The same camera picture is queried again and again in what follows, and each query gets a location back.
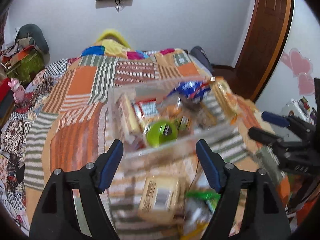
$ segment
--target pink heart decoration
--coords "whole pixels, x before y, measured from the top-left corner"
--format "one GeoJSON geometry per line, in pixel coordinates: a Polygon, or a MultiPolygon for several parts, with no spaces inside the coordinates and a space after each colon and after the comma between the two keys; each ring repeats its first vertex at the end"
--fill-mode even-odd
{"type": "Polygon", "coordinates": [[[310,62],[310,59],[302,57],[302,55],[297,49],[290,50],[289,58],[291,62],[293,76],[296,77],[300,73],[308,74],[312,72],[312,63],[310,62]]]}
{"type": "Polygon", "coordinates": [[[287,65],[289,68],[292,69],[291,67],[291,62],[290,62],[290,57],[288,54],[286,54],[285,52],[282,54],[280,60],[285,64],[287,65]]]}
{"type": "Polygon", "coordinates": [[[309,96],[315,93],[315,85],[310,75],[300,73],[298,75],[299,94],[309,96]]]}

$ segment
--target white label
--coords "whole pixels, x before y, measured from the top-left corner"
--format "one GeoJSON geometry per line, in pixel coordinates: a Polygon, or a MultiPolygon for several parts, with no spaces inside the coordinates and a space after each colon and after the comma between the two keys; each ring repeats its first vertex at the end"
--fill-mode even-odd
{"type": "Polygon", "coordinates": [[[158,210],[167,210],[168,209],[168,199],[170,196],[170,190],[166,188],[158,188],[157,189],[157,195],[156,195],[156,201],[153,206],[153,209],[158,210]]]}

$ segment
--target metal bolt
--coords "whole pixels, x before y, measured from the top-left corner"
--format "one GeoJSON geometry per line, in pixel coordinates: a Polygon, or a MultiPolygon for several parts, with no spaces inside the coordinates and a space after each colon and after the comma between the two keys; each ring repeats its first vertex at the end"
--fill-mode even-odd
{"type": "Polygon", "coordinates": [[[61,173],[61,169],[55,169],[55,170],[53,171],[53,173],[54,173],[55,175],[59,175],[59,174],[61,173]]]}
{"type": "Polygon", "coordinates": [[[231,170],[233,169],[234,165],[232,163],[226,163],[226,166],[225,166],[228,170],[231,170]]]}
{"type": "Polygon", "coordinates": [[[85,167],[86,169],[91,170],[94,167],[94,163],[87,163],[85,167]]]}
{"type": "Polygon", "coordinates": [[[266,171],[264,169],[258,169],[260,175],[265,175],[266,171]]]}

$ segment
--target pink pig toy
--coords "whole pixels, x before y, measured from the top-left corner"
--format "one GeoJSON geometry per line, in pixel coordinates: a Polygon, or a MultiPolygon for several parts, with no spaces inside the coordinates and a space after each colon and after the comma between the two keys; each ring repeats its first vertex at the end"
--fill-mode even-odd
{"type": "Polygon", "coordinates": [[[21,105],[25,100],[25,89],[20,85],[20,81],[17,78],[11,78],[11,82],[8,82],[8,86],[13,91],[14,102],[17,105],[21,105]]]}

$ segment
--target wooden door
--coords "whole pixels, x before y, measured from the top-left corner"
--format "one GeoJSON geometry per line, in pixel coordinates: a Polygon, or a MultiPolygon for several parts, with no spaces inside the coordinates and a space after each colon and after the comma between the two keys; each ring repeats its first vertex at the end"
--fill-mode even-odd
{"type": "Polygon", "coordinates": [[[275,67],[275,60],[271,64],[272,58],[281,53],[280,47],[284,44],[282,31],[287,30],[288,21],[286,26],[284,21],[288,13],[287,0],[256,0],[248,34],[235,67],[237,94],[252,101],[260,94],[275,67]]]}

